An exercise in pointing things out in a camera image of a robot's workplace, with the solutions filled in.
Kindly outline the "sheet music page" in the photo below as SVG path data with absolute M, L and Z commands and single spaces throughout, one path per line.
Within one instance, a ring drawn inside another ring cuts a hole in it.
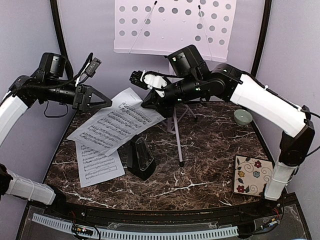
M 78 142 L 75 143 L 75 147 L 81 188 L 125 175 L 117 151 L 107 156 Z
M 135 135 L 165 118 L 153 109 L 141 107 L 142 99 L 130 87 L 112 99 L 112 106 L 100 109 L 67 139 L 107 156 Z

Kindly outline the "white music stand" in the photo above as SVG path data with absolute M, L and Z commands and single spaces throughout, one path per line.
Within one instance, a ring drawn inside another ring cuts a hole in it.
M 216 0 L 205 4 L 182 0 L 117 0 L 114 51 L 161 55 L 167 59 L 168 55 L 194 45 L 213 70 L 227 63 L 235 6 L 235 1 Z M 170 82 L 175 83 L 173 68 L 172 71 L 168 75 Z M 172 116 L 164 118 L 175 121 L 177 105 Z

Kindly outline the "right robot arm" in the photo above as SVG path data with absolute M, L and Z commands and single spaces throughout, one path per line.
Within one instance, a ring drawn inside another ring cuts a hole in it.
M 194 45 L 168 55 L 167 59 L 174 70 L 175 83 L 168 74 L 138 72 L 138 83 L 149 90 L 142 107 L 169 118 L 177 104 L 215 96 L 251 110 L 282 129 L 280 154 L 265 187 L 265 198 L 255 205 L 255 213 L 266 217 L 274 210 L 274 201 L 280 198 L 293 172 L 311 154 L 315 136 L 313 113 L 307 106 L 281 97 L 246 71 L 227 63 L 209 69 Z

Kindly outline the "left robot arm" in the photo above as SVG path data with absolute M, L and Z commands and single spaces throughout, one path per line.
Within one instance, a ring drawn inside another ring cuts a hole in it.
M 53 101 L 82 112 L 111 107 L 111 99 L 92 86 L 85 85 L 85 79 L 81 78 L 92 78 L 101 63 L 90 53 L 80 71 L 63 80 L 69 60 L 65 56 L 45 52 L 35 72 L 30 76 L 19 76 L 2 99 L 0 141 L 4 142 L 16 122 L 35 102 L 43 104 Z M 64 194 L 56 187 L 15 174 L 3 164 L 0 166 L 0 194 L 51 205 L 51 210 L 60 218 L 67 218 L 71 213 L 70 206 L 62 200 Z

